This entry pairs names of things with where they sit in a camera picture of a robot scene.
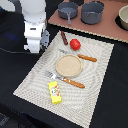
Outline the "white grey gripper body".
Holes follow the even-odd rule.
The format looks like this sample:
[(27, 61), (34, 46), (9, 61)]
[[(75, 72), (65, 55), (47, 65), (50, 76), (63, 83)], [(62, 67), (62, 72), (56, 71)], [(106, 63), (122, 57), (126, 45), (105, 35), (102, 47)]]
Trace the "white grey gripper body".
[(50, 33), (46, 30), (45, 23), (32, 24), (25, 22), (24, 36), (27, 39), (24, 49), (31, 53), (39, 53), (41, 49), (48, 47)]

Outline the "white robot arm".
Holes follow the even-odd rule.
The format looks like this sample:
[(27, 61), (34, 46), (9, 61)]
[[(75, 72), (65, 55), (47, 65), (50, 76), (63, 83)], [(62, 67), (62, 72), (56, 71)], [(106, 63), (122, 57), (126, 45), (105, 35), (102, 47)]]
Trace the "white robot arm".
[(27, 39), (25, 50), (31, 53), (39, 53), (42, 46), (48, 46), (49, 33), (46, 30), (46, 2), (45, 0), (9, 0), (14, 4), (14, 10), (20, 12), (24, 17)]

